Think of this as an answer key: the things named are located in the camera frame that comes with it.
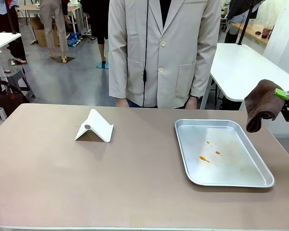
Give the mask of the person's left hand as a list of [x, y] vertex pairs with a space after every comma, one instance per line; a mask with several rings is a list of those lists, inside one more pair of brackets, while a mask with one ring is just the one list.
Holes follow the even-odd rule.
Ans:
[[192, 109], [192, 110], [196, 110], [197, 109], [197, 101], [198, 101], [198, 98], [197, 97], [190, 97], [188, 99], [188, 101], [186, 102], [186, 105], [185, 105], [185, 109]]

